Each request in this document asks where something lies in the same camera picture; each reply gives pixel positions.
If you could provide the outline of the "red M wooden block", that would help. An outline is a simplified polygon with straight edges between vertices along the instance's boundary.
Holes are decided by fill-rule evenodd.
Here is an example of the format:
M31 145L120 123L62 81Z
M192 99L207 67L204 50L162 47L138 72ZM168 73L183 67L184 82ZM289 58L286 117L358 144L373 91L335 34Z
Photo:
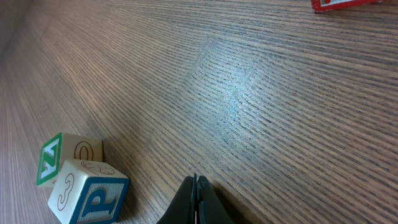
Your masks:
M318 13L381 1L385 0L311 0L311 4L313 11Z

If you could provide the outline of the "green Z wooden block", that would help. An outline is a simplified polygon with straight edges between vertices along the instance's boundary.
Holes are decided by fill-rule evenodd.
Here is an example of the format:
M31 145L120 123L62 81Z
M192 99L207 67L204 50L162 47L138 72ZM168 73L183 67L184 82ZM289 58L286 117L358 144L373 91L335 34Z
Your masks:
M66 159L102 162L103 141L76 134L56 134L40 150L36 186L52 188Z

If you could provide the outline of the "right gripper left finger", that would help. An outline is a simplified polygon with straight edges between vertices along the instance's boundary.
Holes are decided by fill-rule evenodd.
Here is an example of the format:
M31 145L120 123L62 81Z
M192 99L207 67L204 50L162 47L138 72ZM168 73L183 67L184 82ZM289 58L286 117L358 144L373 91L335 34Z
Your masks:
M157 224L194 224L197 175L187 176Z

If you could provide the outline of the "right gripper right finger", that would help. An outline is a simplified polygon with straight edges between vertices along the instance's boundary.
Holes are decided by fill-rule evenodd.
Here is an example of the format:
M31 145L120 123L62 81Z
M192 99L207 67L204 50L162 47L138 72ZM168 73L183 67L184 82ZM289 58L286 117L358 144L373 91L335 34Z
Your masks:
M197 180L197 222L199 224L234 224L217 197L211 182L203 175Z

